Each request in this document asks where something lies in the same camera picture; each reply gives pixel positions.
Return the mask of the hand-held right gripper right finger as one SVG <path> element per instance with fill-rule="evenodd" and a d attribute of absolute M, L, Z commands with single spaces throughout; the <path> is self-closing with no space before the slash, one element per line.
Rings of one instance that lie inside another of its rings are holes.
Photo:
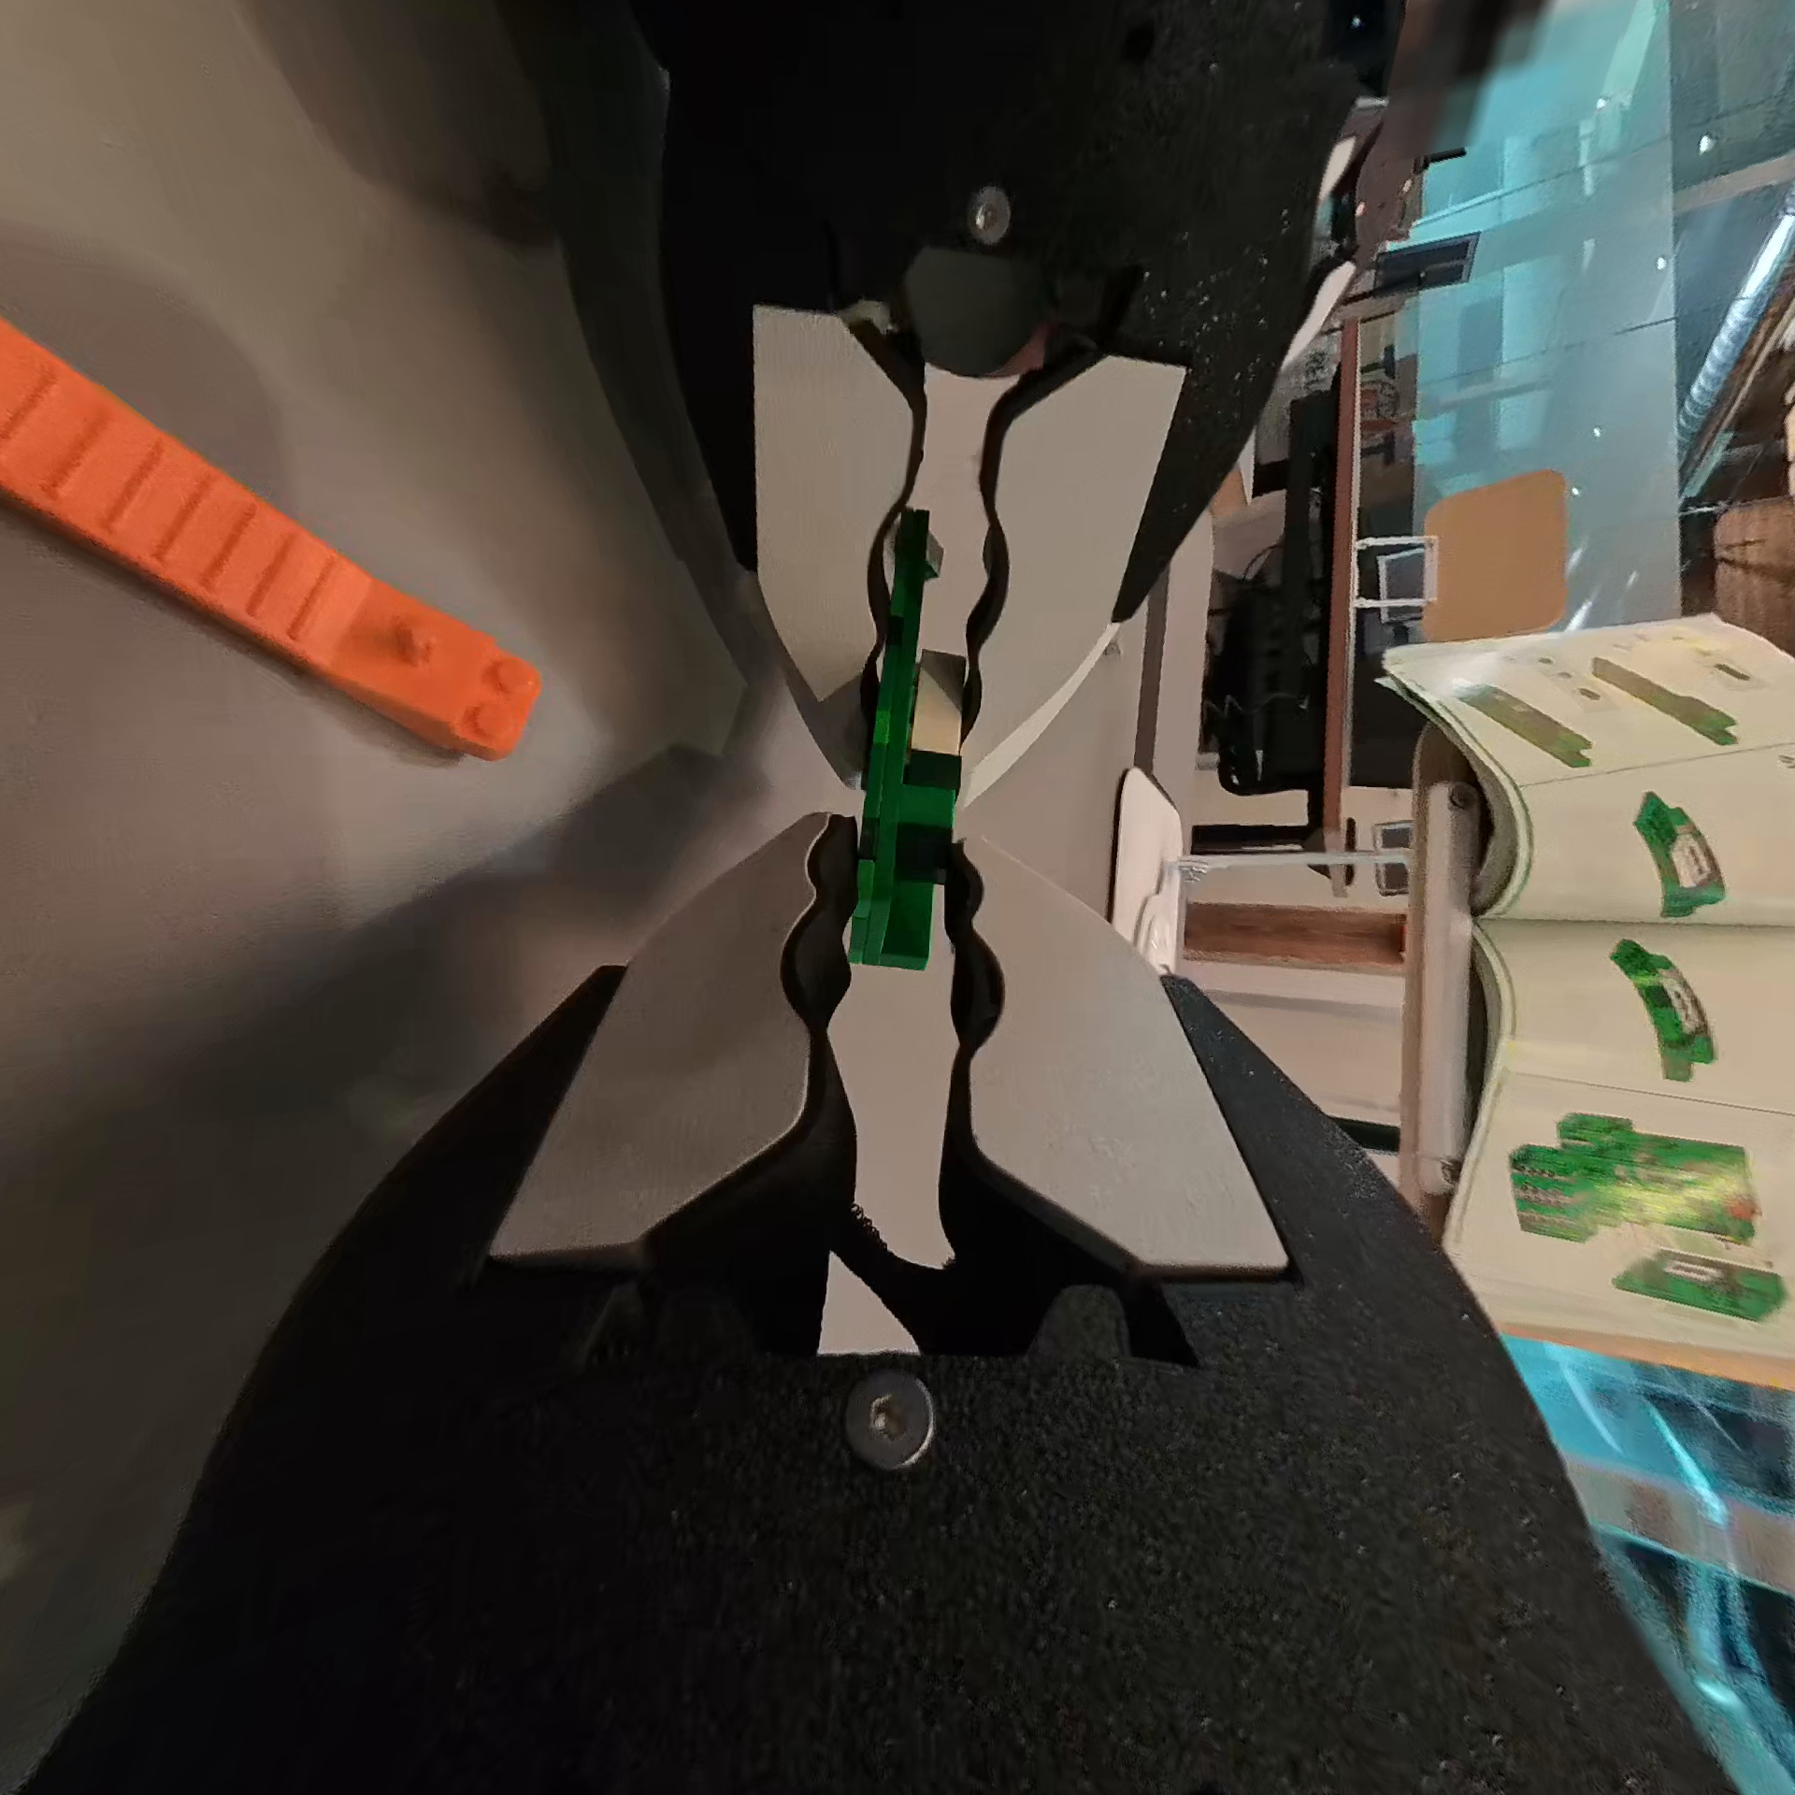
<path fill-rule="evenodd" d="M 986 838 L 955 846 L 950 875 L 950 1123 L 1000 1204 L 1121 1274 L 1285 1274 L 1162 974 Z"/>

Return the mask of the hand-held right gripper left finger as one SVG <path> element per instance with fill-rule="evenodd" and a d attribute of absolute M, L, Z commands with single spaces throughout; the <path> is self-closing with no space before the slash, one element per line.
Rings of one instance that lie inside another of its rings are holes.
<path fill-rule="evenodd" d="M 857 826 L 803 815 L 646 938 L 489 1253 L 655 1261 L 837 1086 Z"/>

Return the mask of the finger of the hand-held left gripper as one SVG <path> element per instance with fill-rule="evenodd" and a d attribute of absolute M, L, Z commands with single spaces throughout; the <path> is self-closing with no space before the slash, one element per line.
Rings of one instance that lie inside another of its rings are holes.
<path fill-rule="evenodd" d="M 994 413 L 963 770 L 1011 770 L 1115 638 L 1183 379 L 1178 366 L 1102 355 L 1053 387 L 1013 388 Z"/>
<path fill-rule="evenodd" d="M 863 316 L 756 306 L 755 580 L 800 716 L 857 788 L 892 607 L 888 544 L 920 466 L 914 337 Z"/>

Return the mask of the green brick assembly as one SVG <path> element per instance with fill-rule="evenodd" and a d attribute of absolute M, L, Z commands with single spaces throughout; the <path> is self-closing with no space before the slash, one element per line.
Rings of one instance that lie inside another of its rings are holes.
<path fill-rule="evenodd" d="M 938 566 L 930 518 L 903 509 L 888 534 L 888 610 L 867 731 L 849 957 L 910 972 L 930 962 L 965 731 L 965 659 L 924 647 L 928 583 Z"/>

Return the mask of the building instruction booklet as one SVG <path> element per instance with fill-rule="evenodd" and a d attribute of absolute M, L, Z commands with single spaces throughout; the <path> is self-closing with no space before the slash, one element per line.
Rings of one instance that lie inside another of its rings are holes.
<path fill-rule="evenodd" d="M 1490 822 L 1455 1269 L 1503 1332 L 1790 1386 L 1790 654 L 1694 616 L 1383 664 Z"/>

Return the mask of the orange brick separator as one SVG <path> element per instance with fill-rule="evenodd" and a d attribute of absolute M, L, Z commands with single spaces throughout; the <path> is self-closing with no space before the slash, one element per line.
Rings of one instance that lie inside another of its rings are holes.
<path fill-rule="evenodd" d="M 374 576 L 3 322 L 4 501 L 447 752 L 506 758 L 541 673 Z"/>

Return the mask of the white rounded base plate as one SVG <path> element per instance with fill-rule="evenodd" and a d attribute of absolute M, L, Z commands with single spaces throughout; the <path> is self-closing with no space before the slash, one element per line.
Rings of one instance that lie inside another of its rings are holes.
<path fill-rule="evenodd" d="M 1111 927 L 1157 974 L 1176 974 L 1182 951 L 1182 820 L 1141 767 L 1119 783 L 1114 831 Z"/>

